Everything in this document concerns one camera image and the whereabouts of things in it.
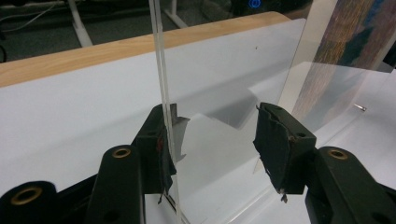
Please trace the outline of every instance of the wooden countertop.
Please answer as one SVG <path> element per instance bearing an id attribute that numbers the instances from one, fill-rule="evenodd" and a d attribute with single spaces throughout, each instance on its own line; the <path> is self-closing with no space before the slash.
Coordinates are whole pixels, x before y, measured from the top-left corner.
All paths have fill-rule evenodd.
<path id="1" fill-rule="evenodd" d="M 279 13 L 266 12 L 164 32 L 164 42 L 166 48 L 172 48 L 289 20 Z M 9 63 L 0 63 L 0 87 L 54 76 L 152 51 L 154 51 L 153 35 L 142 35 L 83 49 L 72 49 Z"/>

